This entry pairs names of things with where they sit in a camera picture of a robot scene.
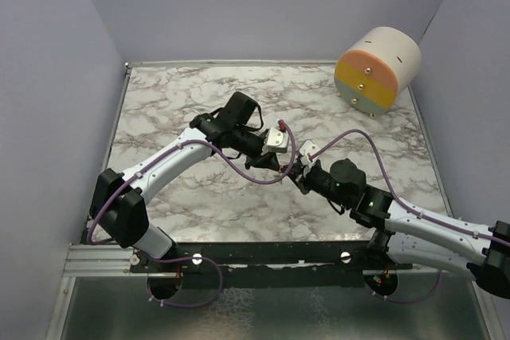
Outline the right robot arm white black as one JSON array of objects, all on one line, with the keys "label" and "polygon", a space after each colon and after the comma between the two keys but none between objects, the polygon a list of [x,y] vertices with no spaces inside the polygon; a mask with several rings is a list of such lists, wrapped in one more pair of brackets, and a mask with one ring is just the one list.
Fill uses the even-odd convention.
[{"label": "right robot arm white black", "polygon": [[459,221],[395,197],[367,184],[351,160],[323,170],[310,154],[300,155],[290,173],[303,193],[313,191],[348,212],[358,225],[374,229],[366,250],[370,266],[423,264],[474,279],[488,293],[509,297],[509,225]]}]

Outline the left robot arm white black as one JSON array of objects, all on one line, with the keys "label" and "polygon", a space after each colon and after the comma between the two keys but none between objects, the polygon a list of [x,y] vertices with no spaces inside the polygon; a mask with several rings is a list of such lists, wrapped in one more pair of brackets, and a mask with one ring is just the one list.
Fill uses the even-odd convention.
[{"label": "left robot arm white black", "polygon": [[176,261],[175,242],[149,221],[151,200],[181,173],[214,154],[231,165],[225,149],[235,150],[247,159],[246,168],[270,169],[284,178],[290,168],[277,161],[279,153],[296,152],[290,128],[284,121],[277,127],[248,125],[261,106],[249,96],[235,92],[224,107],[195,116],[171,144],[150,158],[116,172],[104,170],[96,181],[89,216],[88,244],[97,244],[93,233],[102,228],[121,248],[133,248],[148,255],[148,262],[159,272],[171,270]]}]

